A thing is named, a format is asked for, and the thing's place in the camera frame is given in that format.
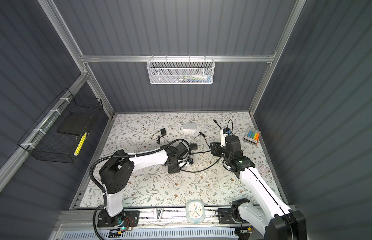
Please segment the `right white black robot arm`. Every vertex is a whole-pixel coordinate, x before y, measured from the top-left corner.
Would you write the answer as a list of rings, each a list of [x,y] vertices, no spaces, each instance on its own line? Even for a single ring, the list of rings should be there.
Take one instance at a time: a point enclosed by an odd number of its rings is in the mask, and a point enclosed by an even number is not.
[[[223,158],[228,171],[250,189],[261,210],[247,199],[233,201],[232,216],[237,221],[246,221],[265,240],[307,240],[306,219],[299,210],[285,204],[264,181],[253,161],[243,155],[240,139],[225,136],[222,143],[210,143],[211,154]]]

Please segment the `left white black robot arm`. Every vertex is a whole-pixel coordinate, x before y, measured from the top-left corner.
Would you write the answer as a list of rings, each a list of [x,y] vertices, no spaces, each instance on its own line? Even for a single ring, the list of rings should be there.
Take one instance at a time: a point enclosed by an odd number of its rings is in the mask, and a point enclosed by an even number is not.
[[[131,175],[141,169],[163,165],[169,173],[178,173],[178,162],[190,157],[189,147],[184,143],[177,146],[163,146],[153,151],[128,154],[123,150],[115,152],[99,171],[101,181],[93,182],[100,187],[106,212],[115,217],[123,212],[122,190],[128,185]]]

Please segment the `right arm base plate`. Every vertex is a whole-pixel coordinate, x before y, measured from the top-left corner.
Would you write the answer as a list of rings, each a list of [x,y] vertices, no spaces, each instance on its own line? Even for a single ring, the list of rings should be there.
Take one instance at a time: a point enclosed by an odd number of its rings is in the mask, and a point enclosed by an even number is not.
[[[218,221],[221,225],[239,224],[243,221],[243,219],[231,208],[218,208],[215,211],[215,215],[218,217]]]

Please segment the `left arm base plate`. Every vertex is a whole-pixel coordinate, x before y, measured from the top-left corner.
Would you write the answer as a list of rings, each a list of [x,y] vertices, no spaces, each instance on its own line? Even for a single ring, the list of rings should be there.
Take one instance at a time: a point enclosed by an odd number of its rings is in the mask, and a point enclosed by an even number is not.
[[[96,216],[97,227],[136,227],[140,218],[140,211],[123,211],[114,217],[110,217],[106,210],[101,210]]]

